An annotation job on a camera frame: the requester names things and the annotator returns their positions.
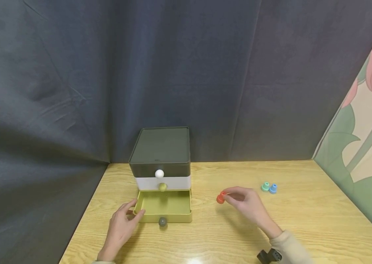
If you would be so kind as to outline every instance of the open drawer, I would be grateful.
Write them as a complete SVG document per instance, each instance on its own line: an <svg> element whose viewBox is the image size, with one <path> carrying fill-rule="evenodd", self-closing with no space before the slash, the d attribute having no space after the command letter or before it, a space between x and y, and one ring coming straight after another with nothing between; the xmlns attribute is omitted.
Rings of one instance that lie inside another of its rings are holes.
<svg viewBox="0 0 372 264"><path fill-rule="evenodd" d="M141 223L190 223L192 221L191 191L139 191L134 214L145 209Z"/></svg>

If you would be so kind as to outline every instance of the hand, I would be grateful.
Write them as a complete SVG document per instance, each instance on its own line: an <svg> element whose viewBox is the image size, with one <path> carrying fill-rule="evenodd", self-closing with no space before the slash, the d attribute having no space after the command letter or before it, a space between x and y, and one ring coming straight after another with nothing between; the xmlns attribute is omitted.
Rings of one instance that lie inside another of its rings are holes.
<svg viewBox="0 0 372 264"><path fill-rule="evenodd" d="M137 200L133 199L129 203L124 203L109 220L107 237L98 254L97 261L114 261L120 248L132 236L139 220L145 214L145 210L141 210L136 216L131 217L133 211L130 208L135 206L136 202Z"/></svg>
<svg viewBox="0 0 372 264"><path fill-rule="evenodd" d="M247 219L255 223L269 239L283 233L266 211L259 195L249 188L230 187L224 190L224 199L241 212Z"/></svg>

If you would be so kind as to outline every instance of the white knob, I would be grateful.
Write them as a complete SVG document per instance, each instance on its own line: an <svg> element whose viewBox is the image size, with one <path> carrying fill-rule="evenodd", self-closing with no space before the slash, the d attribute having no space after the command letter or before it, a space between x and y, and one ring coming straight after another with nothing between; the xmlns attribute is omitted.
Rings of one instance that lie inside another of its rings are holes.
<svg viewBox="0 0 372 264"><path fill-rule="evenodd" d="M161 169L157 170L157 171L155 172L155 177L157 177L157 178L162 178L162 177L164 177L164 171L161 170Z"/></svg>

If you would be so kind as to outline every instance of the drawer unit lid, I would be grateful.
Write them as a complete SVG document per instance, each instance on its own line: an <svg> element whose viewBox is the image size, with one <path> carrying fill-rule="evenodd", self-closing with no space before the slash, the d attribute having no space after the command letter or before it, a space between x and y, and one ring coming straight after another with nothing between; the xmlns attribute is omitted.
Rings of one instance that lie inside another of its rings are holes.
<svg viewBox="0 0 372 264"><path fill-rule="evenodd" d="M188 164L189 128L143 128L130 156L132 164Z"/></svg>

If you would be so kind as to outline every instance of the beige sleeve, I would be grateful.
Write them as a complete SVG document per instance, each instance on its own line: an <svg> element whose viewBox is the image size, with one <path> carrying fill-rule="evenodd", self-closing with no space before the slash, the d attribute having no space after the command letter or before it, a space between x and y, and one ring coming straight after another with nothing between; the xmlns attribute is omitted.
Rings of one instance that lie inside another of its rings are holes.
<svg viewBox="0 0 372 264"><path fill-rule="evenodd" d="M115 262L112 261L94 261L92 264L115 264Z"/></svg>
<svg viewBox="0 0 372 264"><path fill-rule="evenodd" d="M278 262L280 264L313 264L313 260L309 253L297 241L296 237L289 231L284 231L279 237L270 239L269 242L272 248L277 250L283 259Z"/></svg>

